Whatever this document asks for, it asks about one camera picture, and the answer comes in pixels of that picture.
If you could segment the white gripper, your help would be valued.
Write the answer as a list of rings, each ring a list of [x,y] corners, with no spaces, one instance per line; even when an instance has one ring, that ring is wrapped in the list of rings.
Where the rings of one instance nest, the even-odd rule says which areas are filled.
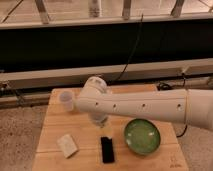
[[[110,125],[105,125],[105,123],[108,120],[108,116],[105,114],[90,114],[89,118],[91,122],[99,127],[103,127],[103,135],[106,136],[109,139],[113,138],[113,129]]]

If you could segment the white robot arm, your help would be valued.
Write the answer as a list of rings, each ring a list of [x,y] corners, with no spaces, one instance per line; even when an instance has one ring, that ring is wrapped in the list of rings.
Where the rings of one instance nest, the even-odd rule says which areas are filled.
[[[103,121],[118,115],[163,122],[182,123],[213,132],[213,90],[176,89],[133,93],[108,93],[100,77],[90,77],[77,95],[78,110]]]

